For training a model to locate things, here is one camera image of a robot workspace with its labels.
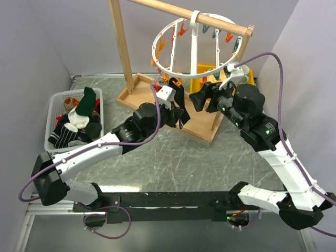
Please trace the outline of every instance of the wooden frame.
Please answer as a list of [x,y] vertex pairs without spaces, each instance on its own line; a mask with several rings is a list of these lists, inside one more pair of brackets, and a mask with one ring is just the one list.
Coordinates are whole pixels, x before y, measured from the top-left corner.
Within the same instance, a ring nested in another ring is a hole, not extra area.
[[[108,0],[110,5],[111,16],[114,25],[114,33],[118,44],[121,65],[125,76],[126,88],[115,99],[117,103],[130,109],[137,109],[144,102],[154,102],[153,94],[149,84],[153,83],[153,78],[138,73],[132,77],[131,63],[128,55],[126,37],[121,16],[119,0]],[[191,19],[193,11],[183,9],[171,4],[163,3],[156,0],[129,0],[130,2],[138,3],[149,8],[157,9],[178,17]],[[248,28],[234,25],[217,18],[212,18],[201,13],[198,14],[197,23],[208,25],[228,33],[232,33],[243,37],[242,45],[237,53],[236,59],[240,62],[247,47],[248,41],[252,36],[254,26]],[[191,139],[194,139],[202,144],[210,146],[218,127],[223,119],[220,112],[207,113],[205,110],[196,112],[189,99],[189,93],[185,92],[186,109],[191,116],[191,119],[186,123],[183,129],[173,129]]]

